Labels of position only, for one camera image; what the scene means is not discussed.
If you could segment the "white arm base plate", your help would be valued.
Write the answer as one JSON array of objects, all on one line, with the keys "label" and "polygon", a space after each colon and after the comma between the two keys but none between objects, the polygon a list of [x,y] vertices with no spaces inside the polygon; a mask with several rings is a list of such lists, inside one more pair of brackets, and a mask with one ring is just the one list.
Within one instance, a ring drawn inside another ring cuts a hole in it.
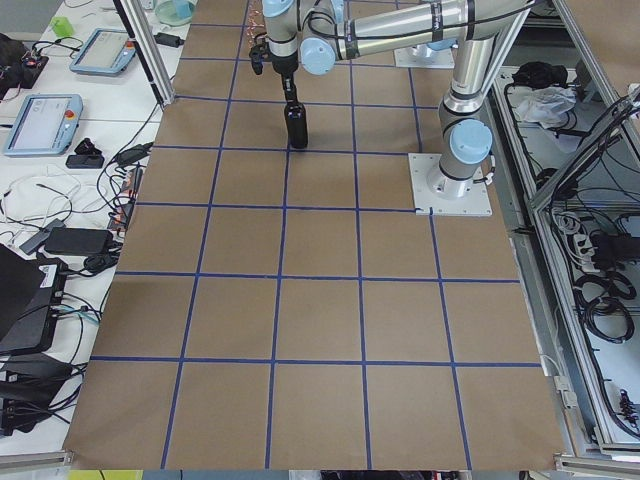
[{"label": "white arm base plate", "polygon": [[489,217],[493,211],[482,168],[466,180],[452,180],[440,169],[440,154],[410,153],[409,171],[417,215]]}]

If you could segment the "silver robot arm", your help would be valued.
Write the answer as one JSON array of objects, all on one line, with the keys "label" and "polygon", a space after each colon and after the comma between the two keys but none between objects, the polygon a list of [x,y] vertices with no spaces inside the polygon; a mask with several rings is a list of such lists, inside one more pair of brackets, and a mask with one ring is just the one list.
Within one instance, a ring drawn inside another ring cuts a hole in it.
[{"label": "silver robot arm", "polygon": [[454,200],[471,190],[476,170],[489,156],[493,137],[477,113],[533,5],[531,1],[424,1],[347,18],[341,1],[264,1],[266,33],[250,58],[256,74],[268,61],[280,75],[288,142],[294,149],[304,149],[308,130],[294,83],[298,68],[324,75],[339,61],[455,40],[453,76],[439,106],[444,151],[426,177],[434,195]]}]

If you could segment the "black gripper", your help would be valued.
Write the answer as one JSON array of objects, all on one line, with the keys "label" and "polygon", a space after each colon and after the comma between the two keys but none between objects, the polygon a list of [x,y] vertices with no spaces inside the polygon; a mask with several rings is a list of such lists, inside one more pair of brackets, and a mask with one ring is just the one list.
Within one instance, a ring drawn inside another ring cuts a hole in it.
[{"label": "black gripper", "polygon": [[297,103],[297,88],[294,81],[294,74],[299,67],[298,53],[294,52],[288,56],[277,56],[271,54],[271,64],[274,71],[281,76],[282,88],[287,103]]}]

